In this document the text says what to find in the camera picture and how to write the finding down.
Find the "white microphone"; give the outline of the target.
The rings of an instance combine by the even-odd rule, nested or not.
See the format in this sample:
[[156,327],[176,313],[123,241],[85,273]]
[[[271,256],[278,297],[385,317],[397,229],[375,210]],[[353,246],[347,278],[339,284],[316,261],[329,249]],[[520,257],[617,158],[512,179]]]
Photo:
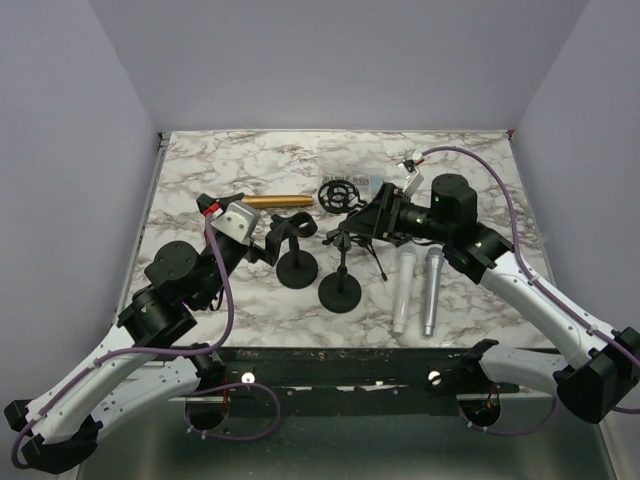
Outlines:
[[399,268],[392,321],[392,333],[396,336],[402,335],[405,331],[417,259],[417,250],[412,245],[403,245],[399,248]]

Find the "black round-base mic stand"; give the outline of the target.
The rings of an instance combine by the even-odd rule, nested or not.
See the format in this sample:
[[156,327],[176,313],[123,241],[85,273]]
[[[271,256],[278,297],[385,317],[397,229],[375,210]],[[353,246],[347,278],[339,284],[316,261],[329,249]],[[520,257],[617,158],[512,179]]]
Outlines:
[[300,239],[312,237],[318,230],[313,217],[307,212],[298,212],[289,217],[277,214],[271,216],[271,232],[282,232],[282,239],[288,241],[289,250],[276,264],[276,276],[280,283],[289,289],[303,289],[310,286],[318,275],[318,263],[315,257],[301,250]]

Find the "black shock-mount tripod stand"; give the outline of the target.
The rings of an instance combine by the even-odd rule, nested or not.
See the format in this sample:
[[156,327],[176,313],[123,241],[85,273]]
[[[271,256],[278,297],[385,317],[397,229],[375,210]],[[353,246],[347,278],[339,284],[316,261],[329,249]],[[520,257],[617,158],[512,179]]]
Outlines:
[[[361,199],[358,188],[353,183],[345,179],[333,179],[323,183],[318,190],[317,199],[323,210],[336,215],[350,215],[357,208],[364,207],[366,205],[366,202]],[[375,252],[372,241],[356,234],[351,234],[350,238],[358,246],[364,248],[373,256],[380,270],[381,278],[386,282],[388,277]]]

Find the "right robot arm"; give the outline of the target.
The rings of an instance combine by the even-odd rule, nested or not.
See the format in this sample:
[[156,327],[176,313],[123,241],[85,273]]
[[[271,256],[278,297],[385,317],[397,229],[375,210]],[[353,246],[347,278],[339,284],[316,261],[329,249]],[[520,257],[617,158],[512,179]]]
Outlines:
[[493,383],[528,387],[597,424],[638,385],[638,332],[595,318],[537,274],[514,242],[478,221],[477,193],[463,176],[437,176],[428,207],[385,183],[338,228],[396,246],[413,238],[441,244],[454,270],[516,309],[558,351],[551,355],[481,341],[467,351],[459,370],[467,389],[480,392]]

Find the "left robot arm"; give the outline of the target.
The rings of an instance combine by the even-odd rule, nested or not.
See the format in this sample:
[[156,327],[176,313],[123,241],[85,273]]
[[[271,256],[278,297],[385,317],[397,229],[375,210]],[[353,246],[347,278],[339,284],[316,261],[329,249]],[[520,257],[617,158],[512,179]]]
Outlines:
[[242,260],[275,265],[283,242],[317,230],[306,212],[274,215],[263,245],[260,218],[240,197],[201,195],[206,245],[174,240],[146,267],[137,291],[105,337],[63,380],[4,416],[17,437],[20,470],[57,475],[83,463],[111,430],[140,411],[180,396],[232,389],[217,354],[235,320],[230,276]]

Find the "silver microphone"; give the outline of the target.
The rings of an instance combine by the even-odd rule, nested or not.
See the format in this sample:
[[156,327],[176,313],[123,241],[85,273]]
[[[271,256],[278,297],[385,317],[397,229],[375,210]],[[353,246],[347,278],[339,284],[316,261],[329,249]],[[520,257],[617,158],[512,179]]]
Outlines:
[[438,247],[430,248],[424,261],[424,287],[420,311],[422,334],[427,338],[432,337],[435,332],[443,265],[442,250]]

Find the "gold microphone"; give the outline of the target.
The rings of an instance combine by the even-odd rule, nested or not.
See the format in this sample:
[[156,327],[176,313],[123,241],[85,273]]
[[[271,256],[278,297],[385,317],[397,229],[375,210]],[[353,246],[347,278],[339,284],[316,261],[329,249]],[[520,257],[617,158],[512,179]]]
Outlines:
[[314,204],[312,196],[307,195],[244,195],[242,202],[259,210],[277,208],[304,208]]

